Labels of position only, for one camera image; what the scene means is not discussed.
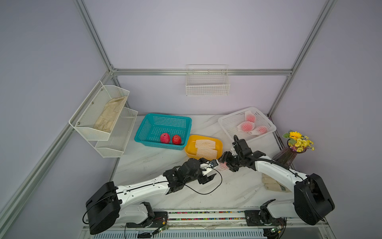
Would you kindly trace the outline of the white foam net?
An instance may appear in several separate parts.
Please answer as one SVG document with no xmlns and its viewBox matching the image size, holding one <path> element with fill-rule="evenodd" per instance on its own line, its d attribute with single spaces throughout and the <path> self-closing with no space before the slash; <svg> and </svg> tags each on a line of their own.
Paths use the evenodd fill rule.
<svg viewBox="0 0 382 239">
<path fill-rule="evenodd" d="M 207 160 L 217 159 L 217 150 L 211 148 L 197 148 L 196 156 Z"/>
<path fill-rule="evenodd" d="M 198 139 L 195 141 L 195 148 L 215 149 L 216 142 L 209 139 Z"/>
</svg>

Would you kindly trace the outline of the netted red apple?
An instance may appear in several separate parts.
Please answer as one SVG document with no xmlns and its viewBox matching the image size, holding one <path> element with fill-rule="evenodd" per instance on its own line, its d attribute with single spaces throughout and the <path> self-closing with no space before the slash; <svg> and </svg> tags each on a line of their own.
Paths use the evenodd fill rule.
<svg viewBox="0 0 382 239">
<path fill-rule="evenodd" d="M 160 142 L 164 144 L 169 144 L 171 141 L 171 137 L 168 133 L 163 133 L 160 135 Z"/>
<path fill-rule="evenodd" d="M 174 135 L 172 138 L 172 144 L 181 145 L 182 144 L 182 138 L 179 135 Z"/>
</svg>

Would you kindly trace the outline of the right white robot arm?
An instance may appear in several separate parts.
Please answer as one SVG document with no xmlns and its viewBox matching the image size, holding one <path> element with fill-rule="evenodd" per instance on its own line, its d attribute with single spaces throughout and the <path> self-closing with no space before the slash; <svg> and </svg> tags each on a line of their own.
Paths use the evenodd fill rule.
<svg viewBox="0 0 382 239">
<path fill-rule="evenodd" d="M 270 199 L 261 205 L 259 222 L 270 225 L 280 218 L 300 218 L 306 224 L 316 225 L 335 209 L 335 204 L 323 179 L 317 174 L 304 174 L 272 160 L 261 151 L 253 152 L 244 139 L 234 139 L 235 154 L 226 151 L 218 159 L 232 172 L 247 167 L 263 173 L 293 193 L 293 198 L 278 201 Z"/>
</svg>

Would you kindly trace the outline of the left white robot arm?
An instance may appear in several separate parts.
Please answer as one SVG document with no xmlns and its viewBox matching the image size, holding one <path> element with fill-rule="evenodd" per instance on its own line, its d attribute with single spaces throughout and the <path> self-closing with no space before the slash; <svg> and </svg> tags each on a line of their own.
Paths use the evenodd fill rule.
<svg viewBox="0 0 382 239">
<path fill-rule="evenodd" d="M 83 223 L 88 224 L 91 235 L 100 234 L 115 223 L 148 227 L 155 217 L 148 199 L 178 192 L 190 182 L 207 184 L 214 179 L 210 172 L 217 167 L 215 159 L 190 158 L 181 166 L 141 183 L 116 186 L 112 181 L 107 182 L 86 202 Z"/>
</svg>

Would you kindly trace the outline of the yellow plastic tub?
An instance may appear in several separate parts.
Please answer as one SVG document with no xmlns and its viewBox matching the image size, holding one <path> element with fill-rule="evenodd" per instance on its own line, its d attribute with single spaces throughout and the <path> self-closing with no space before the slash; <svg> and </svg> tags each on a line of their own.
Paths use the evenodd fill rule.
<svg viewBox="0 0 382 239">
<path fill-rule="evenodd" d="M 185 152 L 189 158 L 200 159 L 199 157 L 196 156 L 197 148 L 195 148 L 195 141 L 198 139 L 209 139 L 209 140 L 215 141 L 216 142 L 215 150 L 217 150 L 217 159 L 219 159 L 222 156 L 223 144 L 220 140 L 216 138 L 212 138 L 212 137 L 201 136 L 201 135 L 191 135 L 185 147 Z"/>
</svg>

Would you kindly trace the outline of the white plastic perforated basket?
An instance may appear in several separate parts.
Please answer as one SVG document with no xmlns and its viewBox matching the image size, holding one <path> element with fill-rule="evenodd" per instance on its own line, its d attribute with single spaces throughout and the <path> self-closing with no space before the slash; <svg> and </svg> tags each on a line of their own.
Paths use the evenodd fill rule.
<svg viewBox="0 0 382 239">
<path fill-rule="evenodd" d="M 255 128 L 264 125 L 268 128 L 268 132 L 261 136 L 250 135 L 248 132 L 239 132 L 237 126 L 242 122 L 245 122 L 245 112 L 251 111 L 256 116 Z M 268 136 L 276 131 L 276 126 L 271 122 L 271 120 L 262 113 L 256 107 L 245 108 L 231 114 L 222 116 L 218 119 L 223 131 L 228 135 L 228 137 L 233 140 L 233 137 L 236 135 L 239 138 L 245 139 L 247 142 L 252 142 L 257 139 Z"/>
</svg>

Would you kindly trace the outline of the beige work glove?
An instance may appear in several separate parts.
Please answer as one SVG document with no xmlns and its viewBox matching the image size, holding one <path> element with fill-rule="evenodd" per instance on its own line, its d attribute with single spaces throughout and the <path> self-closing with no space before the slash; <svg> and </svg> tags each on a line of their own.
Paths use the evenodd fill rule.
<svg viewBox="0 0 382 239">
<path fill-rule="evenodd" d="M 275 192 L 285 192 L 290 193 L 291 190 L 274 180 L 273 178 L 269 177 L 266 174 L 262 174 L 262 183 L 264 184 L 265 189 L 269 191 L 275 191 Z"/>
</svg>

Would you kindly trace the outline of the netted apple top back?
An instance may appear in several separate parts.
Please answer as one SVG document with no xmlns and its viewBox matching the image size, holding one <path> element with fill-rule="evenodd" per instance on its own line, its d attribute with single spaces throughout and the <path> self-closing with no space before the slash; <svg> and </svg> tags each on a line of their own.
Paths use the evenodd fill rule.
<svg viewBox="0 0 382 239">
<path fill-rule="evenodd" d="M 245 121 L 255 123 L 256 122 L 256 116 L 251 111 L 246 111 L 245 112 Z"/>
</svg>

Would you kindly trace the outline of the dark glass vase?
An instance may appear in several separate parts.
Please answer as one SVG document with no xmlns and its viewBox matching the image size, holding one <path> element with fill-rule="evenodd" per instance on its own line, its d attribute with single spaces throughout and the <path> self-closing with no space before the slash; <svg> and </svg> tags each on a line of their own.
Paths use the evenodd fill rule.
<svg viewBox="0 0 382 239">
<path fill-rule="evenodd" d="M 298 154 L 299 152 L 293 150 L 292 148 L 286 147 L 277 153 L 273 157 L 273 160 L 284 166 L 290 167 Z"/>
</svg>

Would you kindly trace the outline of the yellow flower bouquet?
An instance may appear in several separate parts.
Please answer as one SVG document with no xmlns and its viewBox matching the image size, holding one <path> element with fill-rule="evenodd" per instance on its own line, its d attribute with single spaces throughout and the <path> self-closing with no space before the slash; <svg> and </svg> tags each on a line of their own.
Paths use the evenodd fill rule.
<svg viewBox="0 0 382 239">
<path fill-rule="evenodd" d="M 315 150 L 313 141 L 311 141 L 308 136 L 302 135 L 298 131 L 290 130 L 283 134 L 283 138 L 287 140 L 288 147 L 296 153 L 303 153 L 308 149 L 312 151 Z"/>
</svg>

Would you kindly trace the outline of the teal plastic perforated basket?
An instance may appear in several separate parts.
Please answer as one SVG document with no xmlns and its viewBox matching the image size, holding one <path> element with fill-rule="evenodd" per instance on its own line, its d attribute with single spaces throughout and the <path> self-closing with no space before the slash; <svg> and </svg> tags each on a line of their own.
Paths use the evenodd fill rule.
<svg viewBox="0 0 382 239">
<path fill-rule="evenodd" d="M 191 128 L 192 119 L 190 117 L 147 114 L 138 128 L 134 140 L 144 146 L 183 150 L 189 140 Z M 182 141 L 180 144 L 162 143 L 160 136 L 163 133 L 169 134 L 170 137 L 178 135 Z"/>
</svg>

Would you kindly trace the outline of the beige cloth in shelf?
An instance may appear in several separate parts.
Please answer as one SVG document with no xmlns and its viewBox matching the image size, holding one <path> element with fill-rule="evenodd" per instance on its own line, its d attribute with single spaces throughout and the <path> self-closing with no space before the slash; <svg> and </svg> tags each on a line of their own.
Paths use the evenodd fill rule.
<svg viewBox="0 0 382 239">
<path fill-rule="evenodd" d="M 96 120 L 94 129 L 111 133 L 126 100 L 127 96 L 123 96 L 108 101 L 101 115 Z"/>
</svg>

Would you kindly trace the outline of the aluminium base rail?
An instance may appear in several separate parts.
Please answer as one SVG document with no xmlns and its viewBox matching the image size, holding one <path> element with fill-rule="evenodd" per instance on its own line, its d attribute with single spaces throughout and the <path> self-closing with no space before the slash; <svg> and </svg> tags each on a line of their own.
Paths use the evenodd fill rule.
<svg viewBox="0 0 382 239">
<path fill-rule="evenodd" d="M 159 210 L 147 228 L 116 224 L 91 235 L 83 227 L 81 239 L 334 239 L 327 222 L 311 226 L 298 218 L 277 219 L 270 226 L 255 225 L 255 210 Z"/>
</svg>

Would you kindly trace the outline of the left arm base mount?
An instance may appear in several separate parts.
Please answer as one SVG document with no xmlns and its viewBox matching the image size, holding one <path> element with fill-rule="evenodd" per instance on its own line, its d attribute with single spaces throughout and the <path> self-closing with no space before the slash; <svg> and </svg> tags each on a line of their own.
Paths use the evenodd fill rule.
<svg viewBox="0 0 382 239">
<path fill-rule="evenodd" d="M 142 202 L 139 205 L 129 206 L 125 214 L 127 228 L 154 228 L 164 226 L 168 222 L 168 212 L 153 211 L 151 204 Z"/>
</svg>

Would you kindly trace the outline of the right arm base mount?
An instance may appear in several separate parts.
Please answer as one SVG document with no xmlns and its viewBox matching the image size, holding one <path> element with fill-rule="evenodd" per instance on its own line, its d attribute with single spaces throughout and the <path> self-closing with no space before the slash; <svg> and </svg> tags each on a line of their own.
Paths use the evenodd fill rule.
<svg viewBox="0 0 382 239">
<path fill-rule="evenodd" d="M 260 206 L 259 210 L 244 211 L 247 226 L 275 226 L 271 229 L 271 233 L 284 230 L 286 226 L 284 218 L 274 218 L 267 209 L 268 205 L 274 201 L 275 199 L 267 201 Z"/>
</svg>

